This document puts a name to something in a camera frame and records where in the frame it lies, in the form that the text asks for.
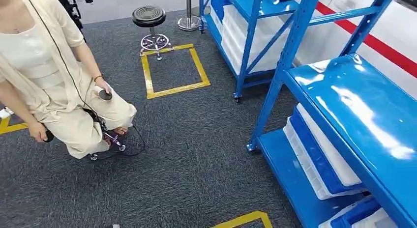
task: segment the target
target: foot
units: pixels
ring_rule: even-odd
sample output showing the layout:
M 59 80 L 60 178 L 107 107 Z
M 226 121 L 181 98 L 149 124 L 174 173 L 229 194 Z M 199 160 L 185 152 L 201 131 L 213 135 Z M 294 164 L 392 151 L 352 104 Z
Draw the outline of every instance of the foot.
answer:
M 116 132 L 116 134 L 123 136 L 123 135 L 126 135 L 128 130 L 127 130 L 127 127 L 122 126 L 122 127 L 118 127 L 114 129 L 113 131 Z

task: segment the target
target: woman's hand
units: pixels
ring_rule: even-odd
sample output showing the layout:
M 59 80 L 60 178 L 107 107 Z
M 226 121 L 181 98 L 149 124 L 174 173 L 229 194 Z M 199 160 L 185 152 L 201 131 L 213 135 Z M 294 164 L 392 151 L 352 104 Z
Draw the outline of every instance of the woman's hand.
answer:
M 48 140 L 48 137 L 46 136 L 46 129 L 45 127 L 39 123 L 32 123 L 28 125 L 30 136 L 35 138 L 38 142 L 44 142 Z
M 106 93 L 111 94 L 112 93 L 112 89 L 110 89 L 110 86 L 104 81 L 103 77 L 98 77 L 95 80 L 95 85 L 103 88 L 106 90 Z

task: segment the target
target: cream outfit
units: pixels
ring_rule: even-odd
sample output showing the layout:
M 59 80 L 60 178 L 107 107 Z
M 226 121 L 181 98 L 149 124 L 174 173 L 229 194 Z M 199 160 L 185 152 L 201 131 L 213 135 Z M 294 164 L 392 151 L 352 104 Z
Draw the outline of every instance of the cream outfit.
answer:
M 82 108 L 84 101 L 106 120 L 109 129 L 132 126 L 136 114 L 113 90 L 104 101 L 92 90 L 94 82 L 75 59 L 70 46 L 84 38 L 58 0 L 31 0 L 60 48 L 65 68 L 48 31 L 28 0 L 22 0 L 35 26 L 20 34 L 0 34 L 0 82 L 9 81 L 25 100 L 30 112 L 68 148 L 75 158 L 108 150 L 101 128 Z

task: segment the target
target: metal stanchion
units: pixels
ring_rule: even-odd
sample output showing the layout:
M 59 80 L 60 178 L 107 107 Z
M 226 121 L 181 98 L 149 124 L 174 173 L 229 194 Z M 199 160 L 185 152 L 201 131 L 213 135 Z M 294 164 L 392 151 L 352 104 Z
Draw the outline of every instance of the metal stanchion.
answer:
M 181 30 L 197 30 L 200 26 L 200 18 L 191 14 L 191 0 L 187 0 L 187 16 L 178 20 L 178 26 Z

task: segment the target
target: red stripe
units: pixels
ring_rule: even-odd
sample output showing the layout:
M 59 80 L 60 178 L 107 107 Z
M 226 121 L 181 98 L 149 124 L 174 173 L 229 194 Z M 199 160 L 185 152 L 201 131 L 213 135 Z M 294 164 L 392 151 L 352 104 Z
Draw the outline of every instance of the red stripe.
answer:
M 322 4 L 321 2 L 317 3 L 316 9 L 322 13 L 323 15 L 328 15 L 335 13 L 331 8 L 327 7 L 326 5 Z M 340 20 L 336 21 L 341 28 L 345 31 L 352 34 L 355 29 L 356 25 L 349 20 Z M 402 55 L 395 49 L 391 48 L 378 38 L 374 37 L 373 35 L 369 34 L 364 40 L 364 43 L 371 47 L 373 50 L 378 52 L 380 55 L 384 56 L 391 62 L 395 63 L 397 66 L 401 67 L 411 75 L 417 78 L 417 63 L 413 62 L 411 59 L 407 58 L 406 56 Z

